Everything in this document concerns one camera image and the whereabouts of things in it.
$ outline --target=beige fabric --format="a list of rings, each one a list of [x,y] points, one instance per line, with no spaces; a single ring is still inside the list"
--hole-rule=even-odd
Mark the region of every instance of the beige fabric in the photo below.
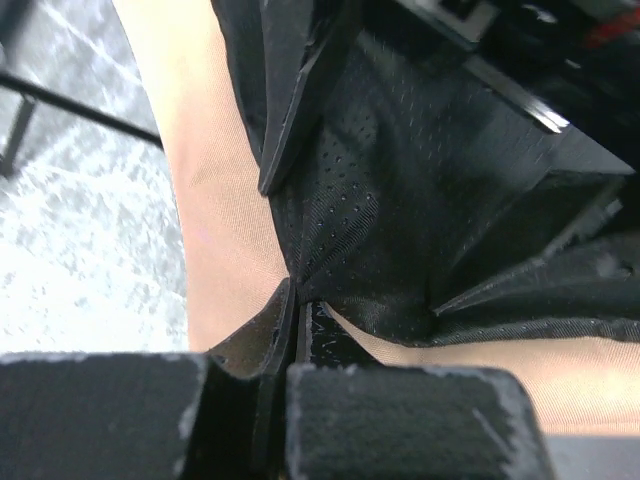
[[[266,303],[286,269],[238,114],[209,0],[116,0],[171,165],[184,235],[191,346],[206,350]],[[396,365],[506,368],[547,432],[640,434],[640,345],[601,339],[407,349],[345,328]]]

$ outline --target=black mesh fabric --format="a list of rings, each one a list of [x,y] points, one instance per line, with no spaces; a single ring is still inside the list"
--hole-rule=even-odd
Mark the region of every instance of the black mesh fabric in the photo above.
[[[214,8],[222,17],[232,81],[259,162],[266,125],[264,71],[258,71],[264,68],[263,48],[255,32],[246,35],[259,25],[259,2],[217,0]],[[560,160],[579,171],[585,145],[599,161],[612,157],[578,132],[542,133],[462,69],[434,67],[429,59],[442,56],[434,56],[430,40],[436,42],[394,2],[367,4],[365,29],[317,129],[283,188],[270,197],[276,230],[302,303],[326,301],[364,331],[407,345],[502,338],[535,315],[511,309],[505,318],[496,314],[498,307],[477,308],[471,316],[441,314],[440,307],[461,294],[452,279],[466,285],[461,266],[474,264],[468,257],[490,232],[493,244],[483,248],[496,255],[501,270],[509,269],[505,262],[513,255],[502,261],[500,252],[525,242],[527,228],[520,221],[517,229],[506,229],[510,235],[500,235],[496,225]],[[603,181],[603,189],[611,192],[607,185],[616,179]],[[591,197],[584,198],[585,208]],[[542,205],[549,209],[553,203]],[[576,215],[584,210],[581,204],[571,208]],[[571,215],[558,224],[543,217],[531,215],[530,228],[551,229],[540,235],[547,242],[574,220]],[[575,321],[571,308],[557,315],[545,311],[540,318],[546,327],[529,327],[528,337],[580,336],[591,325],[583,311]],[[598,325],[598,332],[611,330]],[[630,325],[635,330],[626,324],[622,330],[631,328],[636,333],[627,338],[635,339],[637,322]],[[466,329],[481,335],[464,334]]]

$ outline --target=black metal rod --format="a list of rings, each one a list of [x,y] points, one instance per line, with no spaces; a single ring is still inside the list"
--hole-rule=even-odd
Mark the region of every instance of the black metal rod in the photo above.
[[[0,71],[0,87],[5,87],[22,95],[33,97],[39,102],[60,108],[61,110],[73,113],[104,127],[131,135],[132,137],[139,138],[162,148],[160,136],[155,133],[144,130],[131,123],[127,123],[119,118],[99,112],[93,108],[83,105],[82,103],[76,102],[71,98],[58,95],[57,93],[46,90],[38,85],[15,77],[10,73]]]
[[[9,132],[9,140],[7,146],[2,154],[2,164],[0,165],[0,174],[3,177],[9,177],[14,171],[14,162],[24,134],[29,127],[29,122],[33,116],[33,111],[36,108],[36,100],[33,97],[23,96],[20,102],[20,108],[16,114],[11,131]]]

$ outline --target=white marble floor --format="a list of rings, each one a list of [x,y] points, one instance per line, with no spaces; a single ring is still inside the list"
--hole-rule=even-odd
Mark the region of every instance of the white marble floor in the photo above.
[[[16,74],[155,130],[110,0],[36,0]],[[0,91],[0,145],[18,96]],[[163,153],[38,105],[0,179],[0,352],[186,349],[182,237]]]

